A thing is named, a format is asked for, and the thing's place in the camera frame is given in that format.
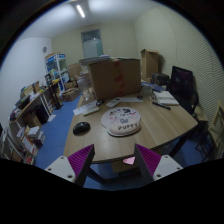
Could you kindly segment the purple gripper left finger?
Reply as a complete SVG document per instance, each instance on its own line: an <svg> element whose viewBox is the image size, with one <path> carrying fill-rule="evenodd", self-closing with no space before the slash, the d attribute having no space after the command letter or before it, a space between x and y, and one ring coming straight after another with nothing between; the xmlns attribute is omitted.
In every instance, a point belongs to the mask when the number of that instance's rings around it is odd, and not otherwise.
<svg viewBox="0 0 224 224"><path fill-rule="evenodd" d="M78 186L83 186L94 155L94 145L91 144L68 157L59 156L46 168L46 171L75 183Z"/></svg>

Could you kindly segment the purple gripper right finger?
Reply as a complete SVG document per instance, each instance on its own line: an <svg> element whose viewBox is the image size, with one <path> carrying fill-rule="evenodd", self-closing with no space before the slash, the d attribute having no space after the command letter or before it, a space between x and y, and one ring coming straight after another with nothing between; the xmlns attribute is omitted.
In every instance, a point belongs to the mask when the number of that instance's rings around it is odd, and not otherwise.
<svg viewBox="0 0 224 224"><path fill-rule="evenodd" d="M182 169L169 155L159 155L156 152L135 145L134 154L144 181L149 184Z"/></svg>

